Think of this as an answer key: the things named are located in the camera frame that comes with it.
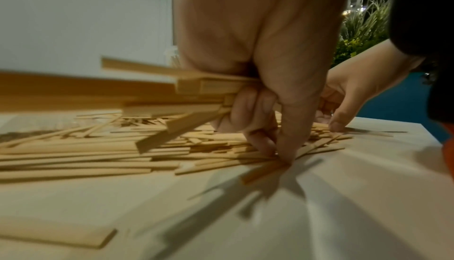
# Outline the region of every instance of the pile of wooden sticks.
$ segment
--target pile of wooden sticks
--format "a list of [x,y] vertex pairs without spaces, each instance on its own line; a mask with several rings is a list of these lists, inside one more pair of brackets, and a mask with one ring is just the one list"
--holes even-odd
[[[178,110],[168,106],[167,111]],[[276,113],[280,123],[280,113]],[[202,172],[234,165],[259,168],[244,177],[250,182],[275,166],[284,165],[249,145],[241,133],[218,133],[207,123],[140,153],[137,143],[178,131],[187,115],[127,116],[124,113],[81,115],[98,124],[80,126],[0,143],[0,181],[150,173],[173,170],[175,175]],[[298,157],[343,149],[337,144],[349,135],[331,134],[314,124],[311,138]]]

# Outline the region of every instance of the tabletop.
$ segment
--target tabletop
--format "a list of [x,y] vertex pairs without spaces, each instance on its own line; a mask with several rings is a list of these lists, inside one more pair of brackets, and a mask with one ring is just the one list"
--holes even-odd
[[0,239],[0,259],[452,259],[454,182],[440,143],[415,123],[350,126],[407,133],[355,135],[248,186],[237,177],[246,165],[0,184],[0,216],[119,231],[100,250]]

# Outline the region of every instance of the green foliage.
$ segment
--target green foliage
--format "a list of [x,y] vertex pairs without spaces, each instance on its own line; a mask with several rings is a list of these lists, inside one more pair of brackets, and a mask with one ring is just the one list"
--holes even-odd
[[388,38],[390,0],[357,0],[345,12],[331,67],[358,55]]

